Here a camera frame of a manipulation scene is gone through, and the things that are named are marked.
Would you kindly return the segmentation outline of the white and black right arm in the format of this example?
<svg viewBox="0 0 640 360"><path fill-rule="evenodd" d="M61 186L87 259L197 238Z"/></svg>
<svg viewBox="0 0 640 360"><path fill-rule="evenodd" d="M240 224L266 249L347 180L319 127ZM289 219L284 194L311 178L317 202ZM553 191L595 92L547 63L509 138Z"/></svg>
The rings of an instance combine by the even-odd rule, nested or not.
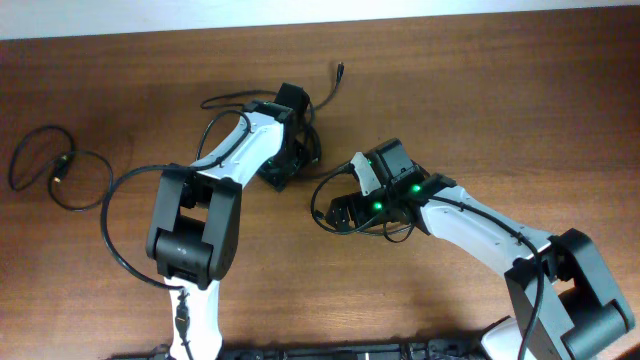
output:
<svg viewBox="0 0 640 360"><path fill-rule="evenodd" d="M429 173L393 138L338 167L358 191L334 198L314 221L336 235L389 225L452 243L506 282L514 315L486 332L491 359L592 359L635 327L635 317L595 243L571 228L556 235L491 209L457 182Z"/></svg>

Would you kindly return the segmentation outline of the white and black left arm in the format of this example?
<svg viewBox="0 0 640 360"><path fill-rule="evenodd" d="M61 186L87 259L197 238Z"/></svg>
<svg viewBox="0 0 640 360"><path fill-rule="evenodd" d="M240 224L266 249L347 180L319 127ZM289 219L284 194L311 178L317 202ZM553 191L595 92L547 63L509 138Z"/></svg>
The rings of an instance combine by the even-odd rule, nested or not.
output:
<svg viewBox="0 0 640 360"><path fill-rule="evenodd" d="M219 287L238 247L243 189L259 175L281 191L309 164L298 136L310 104L303 88L284 83L273 101L243 105L234 130L189 170L162 172L146 253L175 289L165 358L217 357Z"/></svg>

